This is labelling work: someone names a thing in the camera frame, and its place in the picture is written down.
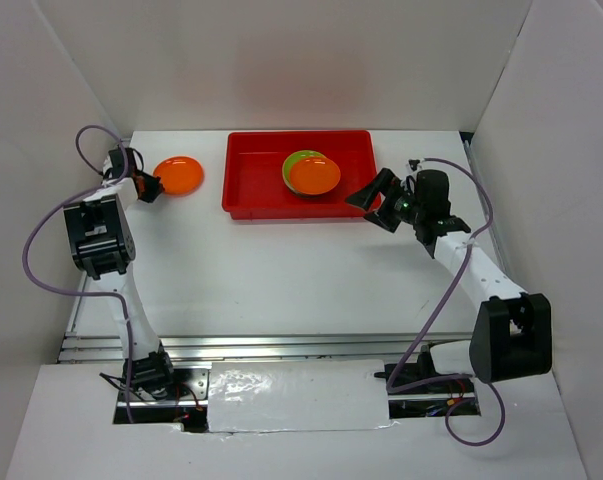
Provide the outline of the orange plate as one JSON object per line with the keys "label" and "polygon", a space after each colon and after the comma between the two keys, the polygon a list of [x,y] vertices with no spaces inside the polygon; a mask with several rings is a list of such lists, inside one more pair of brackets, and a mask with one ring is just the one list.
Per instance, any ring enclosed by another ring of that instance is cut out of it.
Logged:
{"label": "orange plate", "polygon": [[160,180],[164,193],[171,196],[188,195],[196,191],[204,180],[201,164],[188,156],[175,156],[160,162],[153,175]]}
{"label": "orange plate", "polygon": [[318,196],[337,187],[341,180],[341,170],[328,158],[308,158],[292,168],[290,180],[298,194]]}

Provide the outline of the green plate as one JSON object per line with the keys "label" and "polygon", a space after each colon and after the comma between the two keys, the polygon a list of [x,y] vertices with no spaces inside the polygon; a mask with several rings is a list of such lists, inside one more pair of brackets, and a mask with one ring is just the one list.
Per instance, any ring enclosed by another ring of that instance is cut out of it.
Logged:
{"label": "green plate", "polygon": [[300,161],[308,159],[308,158],[325,158],[325,155],[315,151],[315,150],[299,150],[291,153],[282,164],[282,178],[285,185],[288,187],[290,191],[293,193],[297,193],[297,190],[292,185],[290,180],[290,173],[292,168]]}

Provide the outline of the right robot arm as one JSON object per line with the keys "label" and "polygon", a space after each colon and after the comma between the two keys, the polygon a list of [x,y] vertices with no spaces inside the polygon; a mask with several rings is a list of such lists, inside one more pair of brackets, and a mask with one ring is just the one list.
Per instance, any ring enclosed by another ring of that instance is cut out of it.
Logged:
{"label": "right robot arm", "polygon": [[542,375],[552,358],[551,306],[512,280],[477,245],[478,232],[451,212],[445,172],[420,170],[400,180],[382,169],[347,204],[389,232],[413,227],[417,241],[453,276],[477,309],[468,345],[470,372],[483,383]]}

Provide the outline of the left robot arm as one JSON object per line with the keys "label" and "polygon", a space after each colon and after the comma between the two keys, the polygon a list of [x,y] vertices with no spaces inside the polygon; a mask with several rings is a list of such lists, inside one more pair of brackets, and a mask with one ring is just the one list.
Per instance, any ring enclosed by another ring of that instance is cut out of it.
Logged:
{"label": "left robot arm", "polygon": [[164,400],[177,390],[178,374],[161,340],[148,321],[135,285],[132,262],[136,247],[125,210],[141,200],[151,203],[163,192],[160,179],[143,171],[135,149],[109,152],[105,178],[121,182],[107,186],[63,208],[70,252],[75,266],[86,273],[108,306],[122,343],[123,387]]}

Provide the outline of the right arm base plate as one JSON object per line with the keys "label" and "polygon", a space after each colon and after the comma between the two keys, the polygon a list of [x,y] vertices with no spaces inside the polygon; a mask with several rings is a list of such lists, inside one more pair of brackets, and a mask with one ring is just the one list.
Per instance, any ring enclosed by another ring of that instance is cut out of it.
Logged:
{"label": "right arm base plate", "polygon": [[455,393],[459,387],[460,393],[466,391],[471,376],[469,374],[437,374],[430,367],[420,367],[417,363],[406,363],[391,379],[397,364],[385,364],[381,371],[376,371],[373,376],[385,382],[386,392],[389,395],[405,394],[417,390],[419,393],[437,393],[438,385],[445,384],[448,393]]}

